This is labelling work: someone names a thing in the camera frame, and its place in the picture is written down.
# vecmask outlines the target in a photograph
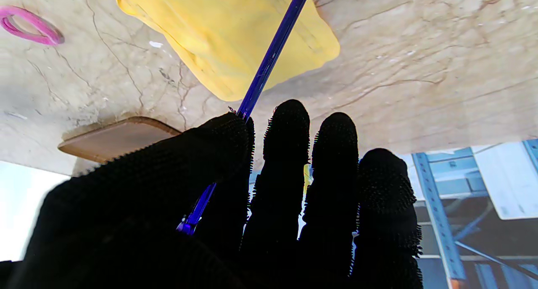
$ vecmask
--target blue pen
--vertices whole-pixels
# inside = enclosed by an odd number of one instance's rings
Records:
[[[271,42],[267,53],[265,53],[265,57],[261,61],[261,65],[246,92],[246,96],[243,98],[243,101],[237,110],[237,115],[244,118],[245,121],[250,117],[254,105],[256,105],[271,71],[273,70],[275,63],[277,63],[280,52],[282,52],[282,48],[284,48],[284,44],[286,44],[286,40],[288,40],[288,36],[290,36],[290,32],[292,32],[293,26],[295,25],[305,2],[306,0],[292,0],[288,10],[284,14],[284,18],[277,29],[277,33],[274,35],[273,41]],[[215,186],[216,184],[213,183],[205,189],[188,218],[181,222],[177,227],[179,231],[185,232],[188,235],[194,233],[196,224],[198,224]]]

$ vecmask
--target marble countertop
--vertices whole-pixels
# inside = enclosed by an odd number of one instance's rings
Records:
[[[361,153],[537,138],[538,0],[315,0],[340,56],[264,92],[256,161],[279,103],[296,98],[311,136],[349,114]],[[57,47],[0,31],[0,160],[71,174],[62,140],[130,116],[179,130],[238,107],[208,92],[163,36],[115,0],[2,0],[47,19]]]

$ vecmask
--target yellow cloth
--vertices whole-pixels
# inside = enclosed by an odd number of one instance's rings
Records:
[[[128,15],[163,33],[213,94],[243,98],[291,0],[117,0]],[[265,88],[321,67],[338,40],[307,0]]]

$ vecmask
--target black glove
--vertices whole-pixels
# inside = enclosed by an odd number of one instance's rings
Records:
[[[309,147],[303,105],[290,100],[275,110],[248,204],[253,144],[252,120],[227,113],[60,184],[44,200],[11,287],[421,288],[413,258],[420,231],[403,161],[376,150],[357,168],[355,125],[343,113],[327,118],[297,241]],[[176,231],[212,182],[194,237]],[[358,201],[368,209],[349,277]]]

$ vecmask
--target wooden block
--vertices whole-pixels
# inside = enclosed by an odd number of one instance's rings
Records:
[[[179,134],[179,130],[155,119],[131,117],[71,138],[58,145],[58,149],[86,160],[106,163]]]

